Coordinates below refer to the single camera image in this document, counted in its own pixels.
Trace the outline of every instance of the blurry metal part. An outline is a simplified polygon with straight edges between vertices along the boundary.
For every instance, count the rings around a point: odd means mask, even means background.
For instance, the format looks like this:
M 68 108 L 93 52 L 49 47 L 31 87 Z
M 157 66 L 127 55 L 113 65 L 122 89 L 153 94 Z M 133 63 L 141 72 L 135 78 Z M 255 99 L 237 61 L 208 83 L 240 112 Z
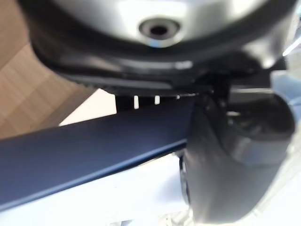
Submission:
M 188 190 L 188 185 L 187 185 L 185 162 L 183 160 L 184 151 L 185 151 L 185 149 L 183 149 L 181 151 L 182 154 L 181 154 L 181 156 L 179 156 L 180 177 L 181 177 L 181 187 L 182 187 L 183 198 L 185 200 L 185 203 L 189 204 L 189 190 Z
M 301 36 L 298 37 L 296 40 L 294 40 L 293 43 L 287 47 L 287 49 L 283 52 L 283 56 L 285 57 L 289 55 L 291 52 L 297 49 L 300 44 L 301 44 Z
M 182 148 L 192 102 L 172 101 L 0 141 L 0 211 Z
M 299 12 L 301 9 L 300 6 L 301 6 L 301 1 L 299 0 L 297 3 L 296 11 L 294 13 L 291 25 L 290 25 L 287 40 L 285 43 L 285 48 L 288 48 L 292 44 L 292 42 L 296 39 L 296 31 L 297 31 L 298 27 L 300 26 L 300 12 Z
M 231 26 L 268 0 L 53 1 L 65 12 L 99 32 L 122 40 L 145 43 L 139 32 L 139 26 L 145 20 L 174 20 L 181 26 L 182 40 L 187 41 L 206 37 Z
M 234 89 L 231 89 L 231 92 L 233 93 L 265 93 L 265 94 L 271 94 L 273 93 L 272 89 L 269 89 L 269 88 L 246 88 L 246 89 L 243 89 L 243 88 L 234 88 Z
M 63 77 L 80 83 L 82 81 L 82 76 L 80 75 L 67 75 L 60 74 Z M 138 80 L 130 80 L 130 79 L 121 79 L 121 78 L 103 78 L 103 77 L 95 77 L 95 76 L 84 76 L 84 80 L 87 84 L 104 84 L 106 86 L 122 86 L 122 87 L 133 87 L 136 86 L 140 89 L 172 89 L 172 86 L 167 82 L 161 81 L 138 81 Z
M 293 15 L 287 15 L 280 23 L 271 27 L 264 36 L 246 44 L 243 51 L 258 60 L 263 69 L 274 66 L 284 51 L 289 33 L 287 28 L 291 24 L 292 17 Z

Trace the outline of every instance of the black plastic bracket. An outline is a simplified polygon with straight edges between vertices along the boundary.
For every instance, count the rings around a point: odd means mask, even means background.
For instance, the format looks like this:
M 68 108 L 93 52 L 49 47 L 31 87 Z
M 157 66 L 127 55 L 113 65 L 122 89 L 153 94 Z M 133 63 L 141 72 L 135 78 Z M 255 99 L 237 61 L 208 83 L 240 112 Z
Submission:
M 237 221 L 260 201 L 285 159 L 293 115 L 273 94 L 229 106 L 200 97 L 191 120 L 183 169 L 195 221 Z

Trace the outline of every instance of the bolt hole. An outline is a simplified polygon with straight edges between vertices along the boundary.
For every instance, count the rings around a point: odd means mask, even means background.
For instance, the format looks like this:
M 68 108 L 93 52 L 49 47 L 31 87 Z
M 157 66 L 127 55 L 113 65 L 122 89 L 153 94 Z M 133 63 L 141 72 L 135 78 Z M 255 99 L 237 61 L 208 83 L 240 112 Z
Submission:
M 150 32 L 153 35 L 162 36 L 162 35 L 167 34 L 168 29 L 165 26 L 157 25 L 157 26 L 152 27 L 150 29 Z

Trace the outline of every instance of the wooden floor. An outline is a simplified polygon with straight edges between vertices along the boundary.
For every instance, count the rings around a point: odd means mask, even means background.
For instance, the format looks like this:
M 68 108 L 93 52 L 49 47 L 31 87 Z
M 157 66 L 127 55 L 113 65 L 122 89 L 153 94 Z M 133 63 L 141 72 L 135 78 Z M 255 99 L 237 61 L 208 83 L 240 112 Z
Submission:
M 0 138 L 58 125 L 94 90 L 40 64 L 14 0 L 0 0 Z

